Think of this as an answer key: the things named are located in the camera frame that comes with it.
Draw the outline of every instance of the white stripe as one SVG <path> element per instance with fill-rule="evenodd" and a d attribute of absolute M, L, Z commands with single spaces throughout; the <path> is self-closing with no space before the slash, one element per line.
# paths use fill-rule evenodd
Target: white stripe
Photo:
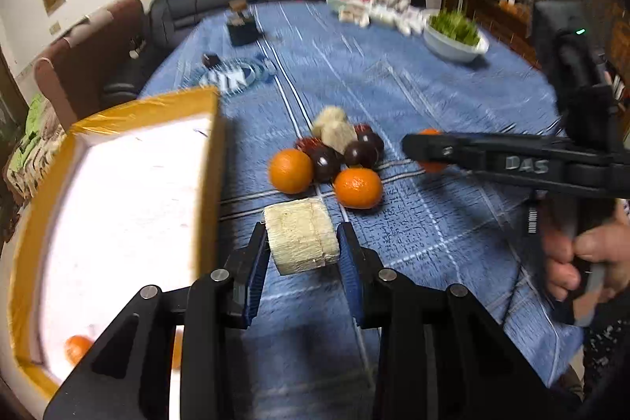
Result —
<path fill-rule="evenodd" d="M 220 204 L 228 205 L 230 203 L 236 203 L 237 201 L 254 200 L 256 198 L 264 198 L 266 196 L 273 196 L 279 193 L 280 192 L 276 191 L 275 189 L 272 191 L 253 192 L 251 194 L 244 194 L 243 196 L 237 196 L 235 198 L 228 198 L 227 200 L 222 200 Z"/>
<path fill-rule="evenodd" d="M 444 248 L 444 252 L 446 253 L 446 256 L 448 257 L 448 259 L 450 260 L 450 262 L 453 264 L 453 266 L 455 267 L 455 272 L 456 272 L 456 276 L 458 278 L 458 282 L 462 283 L 462 274 L 459 270 L 459 265 L 458 263 L 455 261 L 455 259 L 453 258 L 453 255 L 450 254 L 450 250 L 448 249 L 447 245 L 446 245 L 446 241 L 444 239 L 444 236 L 442 234 L 442 230 L 440 229 L 440 226 L 437 224 L 437 221 L 434 218 L 433 213 L 431 212 L 431 209 L 429 209 L 429 206 L 426 204 L 426 201 L 424 200 L 424 196 L 422 195 L 422 192 L 420 191 L 420 188 L 418 187 L 418 184 L 416 182 L 412 182 L 417 193 L 418 193 L 418 198 L 420 199 L 420 203 L 422 203 L 422 206 L 424 207 L 424 210 L 426 210 L 426 213 L 429 215 L 429 219 L 431 219 L 431 223 L 434 226 L 435 231 L 437 232 L 437 236 L 440 238 L 440 241 L 442 243 L 442 247 Z"/>
<path fill-rule="evenodd" d="M 280 58 L 278 57 L 278 54 L 276 53 L 273 46 L 269 45 L 269 42 L 267 41 L 266 38 L 265 38 L 265 43 L 267 44 L 267 47 L 269 47 L 270 50 L 273 52 L 273 56 L 276 58 L 276 63 L 278 64 L 278 67 L 280 71 L 282 72 L 282 75 L 284 76 L 285 80 L 289 83 L 289 87 L 291 88 L 291 91 L 293 92 L 293 96 L 295 97 L 295 100 L 297 100 L 297 104 L 300 106 L 300 111 L 302 112 L 302 116 L 304 116 L 304 120 L 306 120 L 306 123 L 308 124 L 309 129 L 313 130 L 313 123 L 311 123 L 311 118 L 306 112 L 306 108 L 304 107 L 302 100 L 300 99 L 300 95 L 297 94 L 297 91 L 295 90 L 295 86 L 293 86 L 291 79 L 289 79 L 289 75 L 287 74 L 287 71 L 284 69 L 282 62 L 280 61 Z"/>
<path fill-rule="evenodd" d="M 298 105 L 300 106 L 300 109 L 302 111 L 302 116 L 304 116 L 304 120 L 307 122 L 309 128 L 312 128 L 313 125 L 311 123 L 311 119 L 308 115 L 308 113 L 306 112 L 306 109 L 304 108 L 304 105 L 302 104 L 302 101 L 300 100 L 300 96 L 297 94 L 297 91 L 295 90 L 295 87 L 293 86 L 293 83 L 291 82 L 291 79 L 289 79 L 289 75 L 287 74 L 286 70 L 284 69 L 284 66 L 282 65 L 280 58 L 278 57 L 278 54 L 276 53 L 275 49 L 273 48 L 273 46 L 269 43 L 269 41 L 267 40 L 267 38 L 263 37 L 263 39 L 265 40 L 265 43 L 267 44 L 267 47 L 269 47 L 269 49 L 272 51 L 273 56 L 276 59 L 276 63 L 278 64 L 278 67 L 280 68 L 280 71 L 282 72 L 282 75 L 284 76 L 285 80 L 287 81 L 287 83 L 289 84 L 289 86 L 291 87 L 291 90 L 294 94 L 295 100 L 297 100 Z M 291 112 L 291 107 L 287 104 L 287 109 L 289 110 L 289 112 Z M 319 199 L 322 201 L 324 201 L 324 197 L 321 193 L 321 189 L 319 187 L 319 184 L 315 185 L 315 190 L 317 192 L 317 196 L 319 196 Z M 341 216 L 343 217 L 343 219 L 345 221 L 349 221 L 348 219 L 348 213 L 346 212 L 346 209 L 344 208 L 344 206 L 341 203 L 338 203 L 339 205 L 339 209 L 341 209 Z M 370 386 L 371 390 L 374 390 L 376 385 L 374 383 L 374 377 L 372 376 L 372 372 L 371 372 L 371 368 L 370 368 L 370 360 L 367 357 L 367 350 L 365 348 L 365 340 L 363 339 L 363 333 L 361 333 L 361 330 L 358 328 L 358 326 L 356 325 L 355 322 L 352 322 L 352 326 L 354 327 L 354 331 L 355 331 L 355 337 L 357 338 L 357 346 L 358 346 L 358 350 L 359 350 L 359 354 L 361 357 L 361 362 L 363 363 L 363 370 L 365 371 L 365 377 L 367 378 L 368 384 Z"/>
<path fill-rule="evenodd" d="M 402 166 L 403 164 L 411 164 L 413 160 L 411 159 L 402 159 L 402 160 L 390 160 L 389 162 L 384 162 L 376 166 L 377 170 L 382 170 L 386 168 L 390 168 L 392 166 Z"/>
<path fill-rule="evenodd" d="M 549 378 L 547 379 L 547 386 L 550 387 L 553 384 L 556 368 L 558 367 L 558 359 L 560 359 L 560 335 L 558 335 L 558 331 L 556 330 L 556 327 L 553 325 L 553 322 L 549 318 L 549 314 L 547 313 L 547 310 L 545 309 L 543 305 L 543 301 L 541 300 L 540 294 L 538 294 L 538 290 L 532 283 L 532 279 L 529 272 L 527 272 L 527 269 L 525 269 L 524 266 L 522 265 L 521 259 L 519 258 L 518 253 L 514 249 L 514 246 L 512 246 L 508 233 L 505 231 L 505 228 L 503 228 L 503 224 L 499 219 L 499 215 L 495 211 L 495 208 L 492 205 L 490 198 L 487 196 L 486 191 L 483 188 L 483 184 L 481 184 L 481 182 L 479 182 L 477 177 L 475 177 L 474 175 L 472 177 L 479 184 L 478 189 L 480 190 L 481 196 L 483 197 L 483 201 L 486 203 L 487 207 L 490 209 L 490 212 L 492 212 L 492 215 L 497 221 L 500 230 L 503 232 L 503 235 L 508 244 L 508 247 L 510 248 L 510 252 L 512 253 L 512 256 L 514 257 L 516 262 L 519 264 L 519 267 L 521 268 L 521 271 L 523 272 L 523 276 L 525 276 L 525 279 L 527 280 L 527 284 L 529 285 L 529 288 L 534 292 L 536 298 L 538 299 L 538 304 L 540 305 L 541 310 L 543 311 L 543 315 L 547 319 L 547 322 L 549 323 L 549 325 L 551 326 L 551 329 L 554 332 L 554 336 L 556 338 L 556 346 L 554 348 L 554 356 L 553 356 L 553 362 L 551 364 L 551 372 L 550 372 Z"/>
<path fill-rule="evenodd" d="M 287 24 L 289 25 L 289 28 L 293 29 L 293 25 L 291 24 L 291 22 L 289 22 L 289 19 L 287 18 L 287 14 L 284 12 L 284 9 L 282 8 L 282 3 L 278 3 L 278 6 L 280 7 L 280 11 L 282 12 L 282 15 L 284 15 L 284 19 L 286 20 Z"/>
<path fill-rule="evenodd" d="M 557 119 L 555 122 L 553 122 L 551 125 L 549 125 L 548 127 L 539 130 L 536 135 L 537 136 L 542 136 L 543 134 L 546 134 L 547 132 L 552 131 L 553 129 L 556 128 L 556 126 L 560 123 L 560 120 Z"/>
<path fill-rule="evenodd" d="M 258 10 L 256 9 L 256 18 L 258 18 Z M 262 46 L 262 44 L 260 43 L 260 40 L 256 41 L 256 43 L 258 44 L 258 47 L 260 48 L 260 50 L 263 51 L 263 54 L 265 54 L 265 56 L 269 59 L 269 54 L 267 54 L 267 51 L 264 49 L 264 47 Z M 289 113 L 289 118 L 291 118 L 291 123 L 293 124 L 293 129 L 295 130 L 295 134 L 297 134 L 298 138 L 302 137 L 302 133 L 300 132 L 300 127 L 297 126 L 297 121 L 295 120 L 295 117 L 293 116 L 293 112 L 291 111 L 291 107 L 289 107 L 289 100 L 287 99 L 287 96 L 284 94 L 284 90 L 282 89 L 282 86 L 280 85 L 280 80 L 278 79 L 278 76 L 274 76 L 273 80 L 276 84 L 276 86 L 278 87 L 278 90 L 280 91 L 280 95 L 282 96 L 282 100 L 284 101 L 284 106 L 287 109 L 287 112 Z"/>
<path fill-rule="evenodd" d="M 350 371 L 346 374 L 342 374 L 336 377 L 332 377 L 332 378 L 327 378 L 327 379 L 322 379 L 322 380 L 318 380 L 318 381 L 311 381 L 310 383 L 301 383 L 298 385 L 293 385 L 293 386 L 282 386 L 279 388 L 270 388 L 268 390 L 260 390 L 257 391 L 253 394 L 253 398 L 254 399 L 261 399 L 264 397 L 276 397 L 276 396 L 288 396 L 288 395 L 293 395 L 293 394 L 298 394 L 298 393 L 304 393 L 304 392 L 308 392 L 311 390 L 316 390 L 316 389 L 321 389 L 321 388 L 327 388 L 330 385 L 339 385 L 341 383 L 345 383 L 347 381 L 350 380 L 354 380 L 355 377 L 360 377 L 360 372 L 357 372 L 356 370 L 354 371 Z M 300 409 L 294 409 L 294 408 L 286 408 L 286 407 L 281 407 L 281 408 L 277 408 L 277 409 L 273 409 L 272 411 L 278 411 L 281 412 L 281 414 L 279 414 L 279 416 L 282 416 L 283 418 L 285 417 L 287 410 L 289 411 L 294 411 L 295 413 L 303 413 L 303 406 L 300 407 Z M 266 418 L 277 418 L 277 416 L 275 414 L 269 414 L 269 415 L 265 415 Z"/>
<path fill-rule="evenodd" d="M 350 51 L 350 54 L 352 54 L 352 48 L 350 48 L 350 44 L 348 44 L 348 40 L 346 40 L 346 37 L 342 34 L 340 34 L 339 36 L 341 36 L 341 40 L 343 40 L 343 42 L 345 43 L 346 47 Z"/>
<path fill-rule="evenodd" d="M 387 65 L 388 65 L 388 66 L 390 67 L 390 69 L 391 69 L 391 72 L 390 72 L 390 73 L 392 73 L 394 69 L 392 68 L 392 66 L 391 66 L 389 63 L 388 63 Z M 407 72 L 406 70 L 402 70 L 402 72 L 403 72 L 403 73 L 407 76 L 407 80 L 408 80 L 411 84 L 413 84 L 413 82 L 411 81 L 411 78 L 409 77 L 409 72 Z M 429 114 L 433 117 L 433 119 L 434 119 L 434 121 L 435 121 L 435 124 L 437 125 L 437 128 L 439 128 L 440 130 L 445 130 L 445 128 L 443 127 L 443 125 L 442 125 L 442 124 L 440 123 L 440 121 L 438 120 L 437 115 L 436 115 L 436 113 L 434 112 L 433 107 L 432 107 L 432 106 L 431 106 L 431 104 L 429 103 L 428 99 L 424 96 L 424 94 L 423 94 L 421 91 L 419 91 L 419 90 L 417 90 L 417 89 L 414 89 L 414 91 L 415 91 L 415 93 L 417 93 L 417 94 L 418 94 L 418 97 L 420 98 L 420 101 L 422 102 L 422 104 L 423 104 L 423 105 L 424 105 L 424 107 L 426 108 L 426 111 L 427 111 L 427 112 L 428 112 L 428 113 L 429 113 Z"/>
<path fill-rule="evenodd" d="M 322 28 L 324 28 L 326 31 L 329 31 L 328 26 L 327 26 L 326 24 L 324 24 L 324 23 L 322 22 L 322 20 L 321 20 L 321 19 L 320 19 L 317 15 L 315 15 L 315 14 L 311 11 L 311 7 L 309 6 L 309 4 L 308 4 L 308 3 L 304 3 L 304 4 L 306 4 L 306 9 L 307 9 L 307 10 L 309 10 L 309 13 L 311 14 L 311 16 L 313 16 L 313 18 L 314 18 L 315 20 L 317 20 L 317 23 L 318 23 L 318 24 L 319 24 Z"/>
<path fill-rule="evenodd" d="M 260 207 L 253 210 L 245 210 L 245 212 L 237 212 L 234 214 L 228 214 L 227 216 L 220 217 L 219 222 L 251 216 L 252 214 L 262 212 L 263 210 L 265 210 L 265 207 Z"/>
<path fill-rule="evenodd" d="M 516 288 L 521 287 L 523 284 L 525 285 L 527 284 L 526 278 L 521 278 L 519 282 L 516 284 Z M 503 301 L 505 301 L 510 296 L 510 294 L 511 294 L 511 290 L 508 290 L 507 292 L 504 292 L 499 297 L 497 297 L 497 299 L 493 299 L 486 305 L 486 310 L 488 312 L 493 312 L 494 310 L 496 310 L 499 306 L 503 304 Z"/>
<path fill-rule="evenodd" d="M 532 291 L 531 290 L 527 290 L 524 294 L 523 297 L 521 297 L 521 300 L 518 301 L 517 303 L 515 303 L 509 310 L 508 310 L 508 316 L 512 315 L 513 313 L 515 313 L 523 303 L 525 303 L 531 296 Z"/>
<path fill-rule="evenodd" d="M 425 111 L 429 111 L 429 109 L 426 107 L 427 103 L 425 103 L 425 102 L 423 102 L 424 103 L 424 109 L 420 109 L 420 106 L 413 99 L 413 97 L 409 93 L 409 90 L 404 86 L 404 84 L 402 84 L 402 81 L 400 80 L 400 77 L 398 75 L 396 75 L 396 73 L 394 72 L 393 67 L 387 61 L 384 61 L 384 63 L 385 63 L 385 67 L 387 68 L 387 71 L 394 78 L 394 80 L 396 81 L 396 84 L 398 84 L 398 87 L 401 89 L 402 94 L 405 96 L 405 98 L 407 98 L 407 100 L 409 101 L 411 106 L 416 110 L 416 112 L 419 115 L 424 115 Z M 429 111 L 429 114 L 435 118 L 434 113 Z"/>
<path fill-rule="evenodd" d="M 389 184 L 390 182 L 394 182 L 395 180 L 398 179 L 408 179 L 411 177 L 417 177 L 419 175 L 424 175 L 425 171 L 423 169 L 417 170 L 417 171 L 409 171 L 408 173 L 402 173 L 400 175 L 395 175 L 393 177 L 389 177 L 386 179 L 382 179 L 382 183 L 383 184 Z"/>
<path fill-rule="evenodd" d="M 320 283 L 319 285 L 313 285 L 312 287 L 300 288 L 298 290 L 292 290 L 289 292 L 281 292 L 279 294 L 267 294 L 260 297 L 260 301 L 273 301 L 274 299 L 281 299 L 284 297 L 298 296 L 300 294 L 305 294 L 307 292 L 312 292 L 317 290 L 318 288 L 322 288 L 325 283 Z"/>
<path fill-rule="evenodd" d="M 354 45 L 355 45 L 355 47 L 356 47 L 356 48 L 357 48 L 357 50 L 358 50 L 358 53 L 359 53 L 359 54 L 361 54 L 361 57 L 365 57 L 365 55 L 363 54 L 363 51 L 361 50 L 361 47 L 359 46 L 359 44 L 358 44 L 358 42 L 357 42 L 357 39 L 356 39 L 356 38 L 353 38 L 353 40 L 354 40 Z"/>
<path fill-rule="evenodd" d="M 314 6 L 312 6 L 312 8 L 313 8 L 313 11 L 315 12 L 315 16 L 321 19 L 321 13 L 319 13 L 319 10 Z"/>

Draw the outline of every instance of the human hand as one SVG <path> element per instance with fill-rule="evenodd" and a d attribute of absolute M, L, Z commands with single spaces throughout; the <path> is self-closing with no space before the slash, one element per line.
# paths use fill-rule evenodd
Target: human hand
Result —
<path fill-rule="evenodd" d="M 617 201 L 613 219 L 571 240 L 555 225 L 549 205 L 540 208 L 543 249 L 546 254 L 547 289 L 559 301 L 580 285 L 580 274 L 571 264 L 574 257 L 607 263 L 604 287 L 598 301 L 606 302 L 630 283 L 630 220 L 623 202 Z"/>

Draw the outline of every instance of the table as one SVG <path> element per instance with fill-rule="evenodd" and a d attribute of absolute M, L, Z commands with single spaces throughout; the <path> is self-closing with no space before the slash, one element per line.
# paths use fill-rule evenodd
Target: table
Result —
<path fill-rule="evenodd" d="M 265 38 L 234 49 L 218 15 L 205 19 L 156 70 L 142 95 L 172 91 L 190 78 L 203 52 L 222 59 L 263 53 L 278 69 L 226 97 L 226 178 L 220 212 L 222 254 L 245 245 L 265 206 L 295 199 L 267 180 L 267 162 L 309 134 L 317 113 L 339 105 L 385 142 L 378 173 L 384 199 L 374 211 L 343 209 L 329 185 L 311 187 L 333 224 L 352 222 L 359 242 L 384 265 L 416 283 L 466 285 L 497 320 L 518 269 L 513 229 L 525 189 L 481 184 L 451 167 L 429 176 L 406 159 L 400 141 L 428 127 L 536 133 L 556 118 L 544 77 L 490 37 L 471 65 L 434 56 L 419 37 L 379 26 L 340 23 L 324 4 L 253 7 Z M 581 330 L 552 323 L 529 271 L 521 275 L 506 333 L 545 383 L 568 366 Z M 279 276 L 270 262 L 257 318 L 228 334 L 232 390 L 239 418 L 369 418 L 379 335 L 356 328 L 335 266 Z"/>

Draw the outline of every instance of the tangerine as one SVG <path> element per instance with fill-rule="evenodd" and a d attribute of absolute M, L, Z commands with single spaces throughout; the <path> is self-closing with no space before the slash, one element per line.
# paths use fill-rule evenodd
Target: tangerine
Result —
<path fill-rule="evenodd" d="M 424 129 L 418 134 L 435 136 L 442 134 L 442 131 L 430 127 L 428 129 Z M 420 164 L 427 173 L 440 173 L 448 168 L 448 164 L 443 164 L 441 162 L 418 162 L 418 164 Z"/>
<path fill-rule="evenodd" d="M 305 191 L 313 180 L 313 163 L 309 156 L 295 148 L 281 150 L 269 161 L 269 181 L 280 192 L 296 194 Z"/>
<path fill-rule="evenodd" d="M 77 364 L 86 355 L 89 348 L 92 347 L 92 340 L 83 335 L 74 335 L 65 341 L 65 357 L 73 365 Z"/>
<path fill-rule="evenodd" d="M 383 196 L 380 177 L 368 168 L 347 168 L 337 175 L 335 196 L 344 207 L 368 209 L 377 206 Z"/>
<path fill-rule="evenodd" d="M 184 333 L 182 331 L 175 332 L 175 341 L 172 344 L 172 360 L 171 368 L 179 370 L 182 367 L 182 344 L 184 342 Z"/>

